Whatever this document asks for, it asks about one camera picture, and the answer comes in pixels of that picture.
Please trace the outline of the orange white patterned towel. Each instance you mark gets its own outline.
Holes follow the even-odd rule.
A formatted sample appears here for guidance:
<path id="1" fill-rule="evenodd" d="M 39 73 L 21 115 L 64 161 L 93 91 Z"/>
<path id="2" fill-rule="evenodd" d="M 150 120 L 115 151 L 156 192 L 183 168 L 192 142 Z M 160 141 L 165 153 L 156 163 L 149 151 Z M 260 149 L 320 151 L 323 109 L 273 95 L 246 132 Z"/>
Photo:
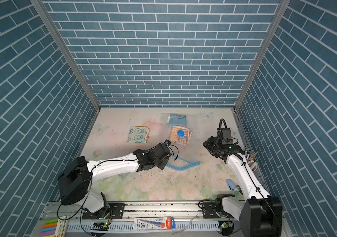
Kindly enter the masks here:
<path id="1" fill-rule="evenodd" d="M 171 128 L 169 140 L 179 145 L 188 145 L 192 136 L 190 129 L 182 126 L 173 126 Z"/>

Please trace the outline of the beige towel blue bunny print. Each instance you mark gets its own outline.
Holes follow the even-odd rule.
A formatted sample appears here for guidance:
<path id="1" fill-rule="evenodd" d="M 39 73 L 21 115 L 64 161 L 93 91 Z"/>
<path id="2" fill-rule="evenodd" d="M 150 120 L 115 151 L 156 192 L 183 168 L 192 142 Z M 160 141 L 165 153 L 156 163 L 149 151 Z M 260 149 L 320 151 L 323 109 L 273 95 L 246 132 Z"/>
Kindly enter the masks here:
<path id="1" fill-rule="evenodd" d="M 146 126 L 132 126 L 129 131 L 128 143 L 146 143 L 150 129 Z"/>

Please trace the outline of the clear vacuum bag blue zip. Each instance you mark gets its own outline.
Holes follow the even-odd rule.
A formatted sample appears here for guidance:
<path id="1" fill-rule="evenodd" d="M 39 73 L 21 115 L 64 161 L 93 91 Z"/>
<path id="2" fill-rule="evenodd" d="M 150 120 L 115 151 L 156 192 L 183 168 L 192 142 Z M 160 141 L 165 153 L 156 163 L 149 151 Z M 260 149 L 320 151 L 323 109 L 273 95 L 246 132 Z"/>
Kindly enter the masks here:
<path id="1" fill-rule="evenodd" d="M 167 167 L 175 171 L 185 171 L 201 164 L 198 155 L 199 127 L 195 114 L 161 113 L 162 127 L 160 132 L 170 142 L 174 152 Z"/>

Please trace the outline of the light blue towel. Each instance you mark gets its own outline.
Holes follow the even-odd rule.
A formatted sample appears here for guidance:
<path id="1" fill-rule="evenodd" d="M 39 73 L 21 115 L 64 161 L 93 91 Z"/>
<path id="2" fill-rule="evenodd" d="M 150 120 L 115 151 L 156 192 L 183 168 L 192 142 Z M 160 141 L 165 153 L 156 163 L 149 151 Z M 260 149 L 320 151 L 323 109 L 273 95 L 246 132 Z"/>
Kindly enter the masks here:
<path id="1" fill-rule="evenodd" d="M 187 126 L 186 115 L 169 114 L 167 125 L 169 127 L 174 127 L 174 126 L 186 127 Z"/>

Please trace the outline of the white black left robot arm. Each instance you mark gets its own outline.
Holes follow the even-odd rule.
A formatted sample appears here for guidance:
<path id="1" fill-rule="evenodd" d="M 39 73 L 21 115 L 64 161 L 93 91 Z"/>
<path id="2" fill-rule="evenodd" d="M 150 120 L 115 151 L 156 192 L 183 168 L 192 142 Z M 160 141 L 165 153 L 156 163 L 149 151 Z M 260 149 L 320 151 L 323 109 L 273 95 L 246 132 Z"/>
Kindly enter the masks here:
<path id="1" fill-rule="evenodd" d="M 58 175 L 61 205 L 79 205 L 80 210 L 85 211 L 84 219 L 110 217 L 111 207 L 102 192 L 92 189 L 94 182 L 155 167 L 163 170 L 173 155 L 170 145 L 171 142 L 165 140 L 151 149 L 137 149 L 126 156 L 102 161 L 88 161 L 84 156 L 75 158 Z"/>

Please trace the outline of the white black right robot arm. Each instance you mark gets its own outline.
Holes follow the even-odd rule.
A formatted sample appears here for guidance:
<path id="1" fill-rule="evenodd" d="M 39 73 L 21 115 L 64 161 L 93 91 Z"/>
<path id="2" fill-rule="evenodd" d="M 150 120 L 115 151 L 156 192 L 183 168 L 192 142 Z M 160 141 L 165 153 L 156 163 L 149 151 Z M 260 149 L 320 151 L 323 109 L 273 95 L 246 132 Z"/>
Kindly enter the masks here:
<path id="1" fill-rule="evenodd" d="M 203 146 L 234 172 L 244 197 L 244 200 L 240 201 L 234 195 L 218 195 L 215 200 L 216 212 L 238 221 L 246 237 L 281 236 L 283 204 L 256 178 L 248 165 L 250 154 L 238 145 L 223 118 L 219 122 L 217 136 L 211 136 Z"/>

